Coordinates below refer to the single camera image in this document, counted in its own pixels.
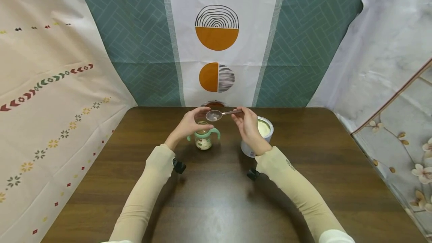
metal spoon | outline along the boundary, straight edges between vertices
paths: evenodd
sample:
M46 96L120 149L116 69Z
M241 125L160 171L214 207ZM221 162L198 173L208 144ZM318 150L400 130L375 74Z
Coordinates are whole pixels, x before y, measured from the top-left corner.
M240 112L242 112L242 110L236 110L236 111L230 111L230 112L221 112L221 111L218 111L218 110L211 110L210 112L208 112L205 115L205 118L208 121L218 121L224 115L229 115L229 114L234 114L234 113L240 113Z

black line pattern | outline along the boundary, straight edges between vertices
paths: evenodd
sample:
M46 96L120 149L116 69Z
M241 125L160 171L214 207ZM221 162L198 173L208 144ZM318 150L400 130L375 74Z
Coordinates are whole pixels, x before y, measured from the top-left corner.
M195 26L239 29L239 17L224 5L209 5L199 11Z
M228 107L228 104L220 100L210 100L210 101L206 101L201 105L201 107L206 107L206 106L207 107Z
M230 89L235 81L234 72L227 66L219 64L219 75L218 75L218 90L217 92L225 92Z

formula can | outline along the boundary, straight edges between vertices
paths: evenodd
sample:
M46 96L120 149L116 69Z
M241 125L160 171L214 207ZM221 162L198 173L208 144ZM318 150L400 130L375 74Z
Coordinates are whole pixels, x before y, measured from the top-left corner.
M275 130L273 124L267 118L259 116L258 130L259 134L261 134L261 136L270 143L271 136L273 135L273 131ZM245 155L251 158L255 158L255 153L243 140L241 141L240 147L241 151L244 152Z

curtain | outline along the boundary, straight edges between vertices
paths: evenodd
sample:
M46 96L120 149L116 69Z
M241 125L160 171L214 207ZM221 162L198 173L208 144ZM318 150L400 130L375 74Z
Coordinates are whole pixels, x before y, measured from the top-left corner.
M304 107L360 0L85 0L140 106Z
M40 242L136 103L84 0L0 0L0 242Z
M362 0L309 107L352 133L432 239L432 0Z

pink flower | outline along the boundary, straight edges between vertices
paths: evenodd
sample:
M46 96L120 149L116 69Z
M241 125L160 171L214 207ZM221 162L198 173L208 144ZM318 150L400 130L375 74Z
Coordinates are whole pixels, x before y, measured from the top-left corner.
M412 174L418 177L418 180L422 184L428 184L432 182L432 167L425 167L421 164L416 163L415 169L411 170Z
M432 158L432 138L422 148L424 150L424 158Z

